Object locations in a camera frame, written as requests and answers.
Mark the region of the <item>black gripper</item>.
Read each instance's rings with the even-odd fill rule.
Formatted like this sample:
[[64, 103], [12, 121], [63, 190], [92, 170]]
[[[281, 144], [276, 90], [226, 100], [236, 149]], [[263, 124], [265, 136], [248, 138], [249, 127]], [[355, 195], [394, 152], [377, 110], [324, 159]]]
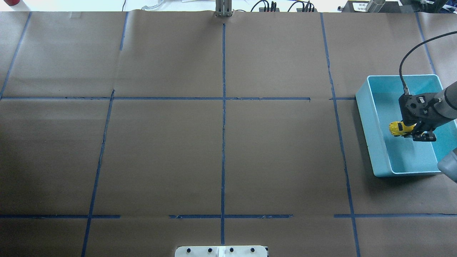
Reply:
[[402, 121], [406, 126], [414, 125], [411, 137], [416, 142], [436, 142], [434, 130], [443, 125], [443, 116], [435, 106], [442, 104], [442, 97], [436, 93], [418, 95], [402, 94], [399, 97]]

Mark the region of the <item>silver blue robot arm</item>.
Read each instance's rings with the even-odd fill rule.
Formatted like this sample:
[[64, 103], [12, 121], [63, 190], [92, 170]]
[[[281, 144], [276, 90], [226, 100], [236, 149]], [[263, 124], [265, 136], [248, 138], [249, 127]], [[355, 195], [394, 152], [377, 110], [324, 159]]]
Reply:
[[398, 136], [412, 138], [416, 142], [435, 142], [434, 131], [456, 120], [456, 83], [440, 92], [412, 95], [402, 79], [404, 93], [398, 102], [402, 120], [394, 122]]

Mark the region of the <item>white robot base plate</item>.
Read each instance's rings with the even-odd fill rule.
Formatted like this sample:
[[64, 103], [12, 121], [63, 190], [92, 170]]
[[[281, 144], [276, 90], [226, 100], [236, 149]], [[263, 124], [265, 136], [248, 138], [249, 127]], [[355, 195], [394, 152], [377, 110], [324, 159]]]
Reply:
[[262, 245], [181, 246], [175, 257], [269, 257], [268, 247]]

